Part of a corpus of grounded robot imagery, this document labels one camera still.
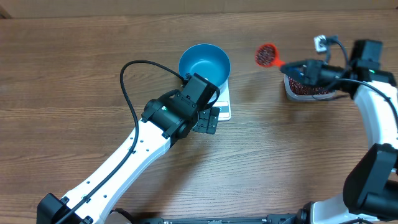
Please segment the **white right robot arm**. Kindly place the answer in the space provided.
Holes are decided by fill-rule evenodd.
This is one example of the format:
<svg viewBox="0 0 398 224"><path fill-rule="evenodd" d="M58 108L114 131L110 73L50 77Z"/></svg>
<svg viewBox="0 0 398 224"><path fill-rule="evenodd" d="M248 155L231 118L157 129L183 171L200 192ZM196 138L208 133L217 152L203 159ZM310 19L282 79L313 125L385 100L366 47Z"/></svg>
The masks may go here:
<svg viewBox="0 0 398 224"><path fill-rule="evenodd" d="M309 202L294 214L270 214L264 223L374 223L397 219L397 83L392 73L380 70L382 42L354 42L345 67L307 59L285 63L275 45L256 50L256 63L279 67L295 81L322 90L348 93L360 110L369 150L347 176L340 195Z"/></svg>

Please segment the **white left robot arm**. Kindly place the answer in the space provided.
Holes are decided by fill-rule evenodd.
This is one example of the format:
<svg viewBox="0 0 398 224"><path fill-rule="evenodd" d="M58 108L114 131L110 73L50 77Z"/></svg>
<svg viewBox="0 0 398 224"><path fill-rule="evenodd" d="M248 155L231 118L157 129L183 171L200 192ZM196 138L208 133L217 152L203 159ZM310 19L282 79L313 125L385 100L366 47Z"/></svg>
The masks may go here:
<svg viewBox="0 0 398 224"><path fill-rule="evenodd" d="M172 90L150 100L129 137L85 181L62 198L47 194L37 223L105 223L133 182L190 131L214 134L220 109L206 93Z"/></svg>

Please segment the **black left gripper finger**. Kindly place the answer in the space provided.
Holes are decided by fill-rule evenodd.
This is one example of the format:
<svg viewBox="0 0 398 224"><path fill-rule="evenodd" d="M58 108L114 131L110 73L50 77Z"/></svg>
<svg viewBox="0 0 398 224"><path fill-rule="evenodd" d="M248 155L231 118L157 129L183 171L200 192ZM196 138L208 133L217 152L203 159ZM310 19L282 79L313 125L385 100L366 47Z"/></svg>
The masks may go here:
<svg viewBox="0 0 398 224"><path fill-rule="evenodd" d="M211 107L209 110L209 118L208 118L208 126L206 133L207 134L215 134L217 125L218 125L218 117L220 113L219 107Z"/></svg>
<svg viewBox="0 0 398 224"><path fill-rule="evenodd" d="M211 129L209 128L210 116L210 108L207 110L199 111L197 123L192 128L192 131L198 133L211 133Z"/></svg>

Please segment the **red plastic measuring scoop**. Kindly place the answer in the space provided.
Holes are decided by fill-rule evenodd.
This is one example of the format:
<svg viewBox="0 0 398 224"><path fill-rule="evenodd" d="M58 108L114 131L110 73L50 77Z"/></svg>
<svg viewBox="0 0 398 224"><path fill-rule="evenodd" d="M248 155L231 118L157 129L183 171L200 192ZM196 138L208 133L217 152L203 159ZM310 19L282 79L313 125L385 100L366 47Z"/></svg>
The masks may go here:
<svg viewBox="0 0 398 224"><path fill-rule="evenodd" d="M254 59L259 66L264 68L280 68L285 64L285 62L279 58L277 47L271 43L266 43L258 47L254 54Z"/></svg>

